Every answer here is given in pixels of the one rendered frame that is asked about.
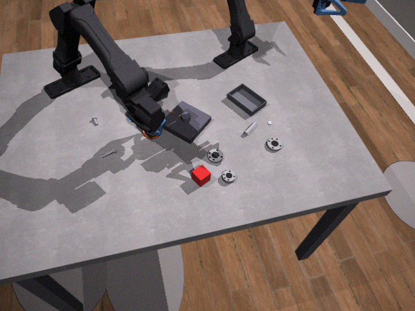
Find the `red cube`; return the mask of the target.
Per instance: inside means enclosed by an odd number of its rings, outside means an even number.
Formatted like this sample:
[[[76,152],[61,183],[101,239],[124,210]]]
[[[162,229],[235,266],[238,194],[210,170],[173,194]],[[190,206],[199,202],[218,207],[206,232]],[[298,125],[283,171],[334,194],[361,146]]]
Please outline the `red cube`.
[[[201,187],[211,179],[211,172],[204,165],[201,165],[192,171],[192,179]]]

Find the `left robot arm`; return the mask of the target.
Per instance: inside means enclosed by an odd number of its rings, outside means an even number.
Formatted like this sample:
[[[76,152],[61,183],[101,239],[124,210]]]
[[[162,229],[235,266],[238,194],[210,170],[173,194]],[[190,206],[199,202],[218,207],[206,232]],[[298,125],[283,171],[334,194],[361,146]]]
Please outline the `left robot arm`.
[[[244,0],[227,0],[227,3],[231,23],[231,36],[228,38],[231,42],[230,48],[213,59],[223,69],[258,51],[258,47],[248,41],[255,36],[255,25],[250,19]]]

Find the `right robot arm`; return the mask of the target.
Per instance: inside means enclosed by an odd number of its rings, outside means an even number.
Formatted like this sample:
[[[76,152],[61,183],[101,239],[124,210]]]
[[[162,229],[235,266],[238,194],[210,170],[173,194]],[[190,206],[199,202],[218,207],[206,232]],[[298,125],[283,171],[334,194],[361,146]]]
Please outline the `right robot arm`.
[[[158,128],[165,114],[157,102],[168,97],[170,89],[167,83],[156,77],[148,86],[147,70],[119,48],[93,8],[95,0],[73,0],[49,11],[50,19],[58,31],[53,67],[62,78],[44,86],[45,92],[55,99],[101,77],[93,65],[81,70],[76,66],[82,60],[78,51],[81,35],[99,57],[115,86],[116,95],[128,111],[151,130]]]

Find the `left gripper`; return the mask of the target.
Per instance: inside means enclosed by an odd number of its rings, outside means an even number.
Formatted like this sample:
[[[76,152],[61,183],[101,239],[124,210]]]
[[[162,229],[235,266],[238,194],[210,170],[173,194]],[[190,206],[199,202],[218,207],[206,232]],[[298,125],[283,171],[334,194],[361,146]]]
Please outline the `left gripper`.
[[[351,2],[351,3],[362,3],[365,4],[366,0],[341,0],[344,2]],[[330,4],[333,3],[335,6],[337,6],[340,11],[336,10],[326,10],[327,7],[330,6]],[[313,2],[313,8],[314,8],[314,14],[316,15],[337,15],[337,16],[345,16],[347,10],[344,8],[344,6],[339,2],[339,0],[314,0]]]

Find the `white round plate with orange rim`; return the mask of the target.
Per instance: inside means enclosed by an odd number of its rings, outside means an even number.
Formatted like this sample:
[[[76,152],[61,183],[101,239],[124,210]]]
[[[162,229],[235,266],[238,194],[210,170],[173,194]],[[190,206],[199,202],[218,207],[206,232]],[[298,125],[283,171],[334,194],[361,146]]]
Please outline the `white round plate with orange rim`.
[[[143,131],[143,135],[144,135],[145,137],[149,138],[149,139],[155,139],[155,138],[159,137],[159,136],[153,136],[153,137],[151,137],[151,136],[150,136],[147,132],[145,132],[145,131]]]

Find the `grey metal bar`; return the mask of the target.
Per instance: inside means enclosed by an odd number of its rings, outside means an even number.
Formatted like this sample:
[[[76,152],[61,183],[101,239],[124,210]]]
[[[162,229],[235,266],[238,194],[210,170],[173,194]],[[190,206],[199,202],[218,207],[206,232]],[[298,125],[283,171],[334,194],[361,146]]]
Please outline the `grey metal bar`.
[[[253,122],[248,128],[247,130],[244,132],[245,135],[248,135],[255,127],[257,126],[256,122]]]

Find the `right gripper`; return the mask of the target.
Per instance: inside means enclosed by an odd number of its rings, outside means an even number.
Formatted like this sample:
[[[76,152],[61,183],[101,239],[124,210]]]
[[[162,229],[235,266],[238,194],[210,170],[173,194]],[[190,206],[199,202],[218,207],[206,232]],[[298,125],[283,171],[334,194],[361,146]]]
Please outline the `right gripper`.
[[[166,120],[164,119],[163,123],[156,129],[151,130],[150,128],[148,128],[143,122],[141,122],[133,113],[130,113],[129,111],[127,111],[125,113],[125,115],[127,116],[127,119],[130,122],[134,122],[136,124],[136,126],[140,127],[143,131],[147,132],[151,137],[153,136],[160,136],[162,133],[162,129],[163,126],[166,122]],[[157,131],[159,130],[159,132],[157,133]]]

